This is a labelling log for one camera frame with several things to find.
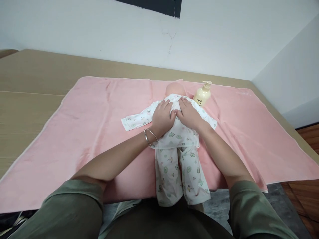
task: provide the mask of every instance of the person's left hand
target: person's left hand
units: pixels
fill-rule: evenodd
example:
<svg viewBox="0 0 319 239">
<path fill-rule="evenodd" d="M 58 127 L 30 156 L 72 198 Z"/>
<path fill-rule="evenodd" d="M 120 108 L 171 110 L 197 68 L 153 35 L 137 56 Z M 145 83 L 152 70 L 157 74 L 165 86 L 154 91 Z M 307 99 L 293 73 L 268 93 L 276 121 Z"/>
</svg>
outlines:
<svg viewBox="0 0 319 239">
<path fill-rule="evenodd" d="M 163 100 L 157 105 L 153 113 L 152 126 L 149 127 L 149 130 L 152 131 L 158 139 L 174 125 L 176 118 L 175 111 L 172 111 L 171 115 L 169 115 L 172 105 L 173 102 Z"/>
</svg>

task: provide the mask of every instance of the wooden table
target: wooden table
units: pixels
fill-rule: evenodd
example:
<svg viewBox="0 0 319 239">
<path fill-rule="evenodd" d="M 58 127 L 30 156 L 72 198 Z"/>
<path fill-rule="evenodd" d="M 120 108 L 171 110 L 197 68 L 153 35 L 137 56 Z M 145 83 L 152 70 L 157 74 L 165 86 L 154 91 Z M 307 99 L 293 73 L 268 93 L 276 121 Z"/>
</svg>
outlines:
<svg viewBox="0 0 319 239">
<path fill-rule="evenodd" d="M 185 71 L 23 50 L 0 59 L 0 177 L 39 134 L 62 99 L 83 76 L 178 80 L 249 88 L 299 146 L 319 164 L 319 156 L 250 82 Z"/>
</svg>

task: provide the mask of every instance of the yellow bottle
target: yellow bottle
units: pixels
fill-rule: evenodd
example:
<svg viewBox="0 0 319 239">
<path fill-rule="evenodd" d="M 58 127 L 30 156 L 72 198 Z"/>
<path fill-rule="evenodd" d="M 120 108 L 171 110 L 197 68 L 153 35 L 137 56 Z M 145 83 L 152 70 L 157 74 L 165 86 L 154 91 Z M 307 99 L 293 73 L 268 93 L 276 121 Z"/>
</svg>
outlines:
<svg viewBox="0 0 319 239">
<path fill-rule="evenodd" d="M 199 88 L 193 98 L 200 106 L 203 106 L 206 103 L 206 100 L 210 97 L 210 85 L 211 81 L 203 81 L 205 85 L 202 88 Z"/>
</svg>

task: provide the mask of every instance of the baby clothes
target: baby clothes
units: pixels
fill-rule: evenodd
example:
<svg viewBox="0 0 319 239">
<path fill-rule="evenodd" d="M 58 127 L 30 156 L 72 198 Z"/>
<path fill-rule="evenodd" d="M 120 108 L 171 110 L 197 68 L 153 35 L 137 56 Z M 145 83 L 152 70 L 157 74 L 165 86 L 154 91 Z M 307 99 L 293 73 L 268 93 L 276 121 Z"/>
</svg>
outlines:
<svg viewBox="0 0 319 239">
<path fill-rule="evenodd" d="M 165 98 L 173 102 L 171 111 L 180 110 L 181 97 L 184 96 L 171 94 Z M 188 97 L 186 99 L 215 130 L 217 121 L 194 100 Z M 123 118 L 121 121 L 125 130 L 129 131 L 150 123 L 159 103 L 160 101 L 155 101 L 141 113 Z M 155 149 L 156 195 L 160 206 L 173 206 L 183 195 L 190 205 L 200 204 L 210 199 L 208 185 L 198 158 L 199 137 L 195 130 L 187 128 L 176 117 L 172 129 L 158 142 L 154 142 L 151 148 Z M 182 167 L 182 176 L 178 162 Z"/>
</svg>

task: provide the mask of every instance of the pink blanket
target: pink blanket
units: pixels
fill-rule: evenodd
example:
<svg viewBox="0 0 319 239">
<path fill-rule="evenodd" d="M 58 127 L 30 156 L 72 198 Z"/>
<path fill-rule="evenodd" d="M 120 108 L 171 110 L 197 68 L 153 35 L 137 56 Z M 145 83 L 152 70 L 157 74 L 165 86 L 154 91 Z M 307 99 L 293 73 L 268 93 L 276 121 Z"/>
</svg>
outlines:
<svg viewBox="0 0 319 239">
<path fill-rule="evenodd" d="M 202 86 L 179 81 L 188 96 Z M 83 77 L 42 132 L 0 182 L 0 213 L 38 209 L 52 191 L 96 155 L 144 130 L 126 132 L 121 118 L 164 98 L 169 81 Z M 318 165 L 300 149 L 249 89 L 212 85 L 205 110 L 216 132 L 245 163 L 263 190 L 266 184 L 319 178 Z M 211 190 L 225 181 L 201 142 L 199 157 Z M 108 185 L 104 202 L 155 196 L 154 150 L 145 149 Z"/>
</svg>

